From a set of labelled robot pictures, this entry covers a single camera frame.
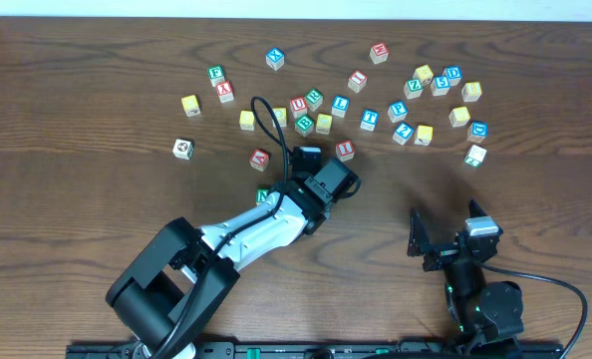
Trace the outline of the green N block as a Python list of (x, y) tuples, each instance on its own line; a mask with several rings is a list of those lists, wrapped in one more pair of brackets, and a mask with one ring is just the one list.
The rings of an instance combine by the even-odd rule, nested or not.
[(270, 194), (270, 189), (267, 187), (259, 187), (256, 190), (255, 202), (257, 205), (262, 204)]

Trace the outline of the green R block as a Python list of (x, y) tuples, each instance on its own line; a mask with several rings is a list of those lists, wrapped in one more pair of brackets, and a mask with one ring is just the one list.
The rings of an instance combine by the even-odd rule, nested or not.
[(307, 104), (307, 108), (310, 111), (316, 112), (324, 102), (324, 96), (319, 90), (317, 90), (316, 88), (312, 88), (305, 95), (305, 102)]

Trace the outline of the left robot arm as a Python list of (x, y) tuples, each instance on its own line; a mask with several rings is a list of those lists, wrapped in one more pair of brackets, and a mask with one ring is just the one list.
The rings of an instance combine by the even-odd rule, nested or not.
[(359, 177), (317, 148), (295, 148), (287, 177), (256, 207), (217, 224), (165, 225), (106, 294), (153, 358), (191, 358), (193, 342), (240, 277), (264, 254), (314, 233)]

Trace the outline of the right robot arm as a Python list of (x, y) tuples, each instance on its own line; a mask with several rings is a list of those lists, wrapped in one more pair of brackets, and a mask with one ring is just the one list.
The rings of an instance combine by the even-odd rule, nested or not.
[(449, 243), (433, 244), (416, 209), (410, 212), (407, 256), (423, 259), (423, 271), (444, 274), (449, 314), (460, 328), (450, 347), (470, 354), (491, 343), (512, 341), (524, 330), (522, 292), (514, 282), (488, 282), (482, 265), (497, 254), (502, 228), (475, 200), (469, 218)]

